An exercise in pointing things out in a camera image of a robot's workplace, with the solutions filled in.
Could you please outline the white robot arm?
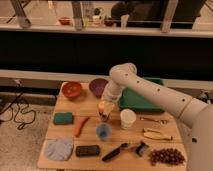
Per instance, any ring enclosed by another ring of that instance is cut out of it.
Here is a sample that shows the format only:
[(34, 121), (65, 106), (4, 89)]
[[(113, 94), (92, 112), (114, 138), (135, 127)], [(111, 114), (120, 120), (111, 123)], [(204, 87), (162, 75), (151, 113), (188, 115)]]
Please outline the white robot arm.
[(213, 171), (213, 104), (140, 78), (133, 63), (110, 69), (102, 99), (116, 103), (124, 88), (140, 94), (191, 129), (187, 171)]

